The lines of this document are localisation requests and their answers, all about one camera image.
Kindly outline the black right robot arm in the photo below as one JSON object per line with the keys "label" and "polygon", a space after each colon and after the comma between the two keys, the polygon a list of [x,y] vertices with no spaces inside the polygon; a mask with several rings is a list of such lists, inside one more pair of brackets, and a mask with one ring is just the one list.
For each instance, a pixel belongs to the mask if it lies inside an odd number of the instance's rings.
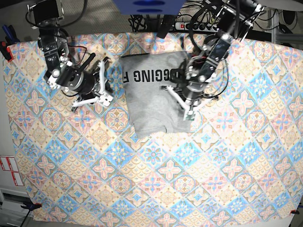
{"label": "black right robot arm", "polygon": [[100,99],[105,90],[104,80],[85,70],[96,55],[91,53],[79,63],[73,61],[65,26],[59,23],[63,19],[61,1],[41,0],[28,6],[27,10],[26,21],[39,30],[37,43],[44,54],[47,66],[44,79],[50,88],[58,89],[64,95],[72,91],[80,101]]}

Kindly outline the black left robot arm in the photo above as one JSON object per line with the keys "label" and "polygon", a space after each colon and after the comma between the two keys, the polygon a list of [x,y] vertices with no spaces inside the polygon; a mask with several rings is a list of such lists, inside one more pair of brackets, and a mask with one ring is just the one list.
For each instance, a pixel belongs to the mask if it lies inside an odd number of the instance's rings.
{"label": "black left robot arm", "polygon": [[[194,39],[194,25],[207,11],[215,16],[211,23],[215,33],[207,36],[199,46]],[[184,108],[191,110],[200,105],[203,98],[215,98],[215,95],[205,93],[211,77],[219,63],[227,58],[232,41],[239,36],[245,37],[263,11],[264,6],[255,0],[213,0],[203,4],[193,15],[188,34],[194,49],[185,68],[185,85],[181,90]]]}

